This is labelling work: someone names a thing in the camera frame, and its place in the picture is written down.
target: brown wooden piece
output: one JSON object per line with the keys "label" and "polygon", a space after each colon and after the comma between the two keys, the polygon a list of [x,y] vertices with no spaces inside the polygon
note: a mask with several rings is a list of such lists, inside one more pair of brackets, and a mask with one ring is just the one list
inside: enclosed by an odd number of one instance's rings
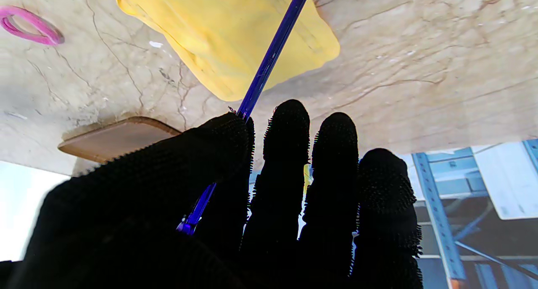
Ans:
{"label": "brown wooden piece", "polygon": [[131,117],[66,140],[58,145],[58,149],[86,160],[106,163],[179,134],[180,131],[155,119]]}

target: yellow rag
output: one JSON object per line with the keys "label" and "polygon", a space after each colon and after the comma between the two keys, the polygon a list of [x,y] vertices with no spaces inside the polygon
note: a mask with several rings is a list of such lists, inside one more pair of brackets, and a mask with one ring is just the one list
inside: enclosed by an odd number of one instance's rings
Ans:
{"label": "yellow rag", "polygon": [[[291,0],[117,0],[128,15],[163,33],[213,94],[246,94]],[[340,53],[338,40],[307,0],[265,88],[321,67]]]}

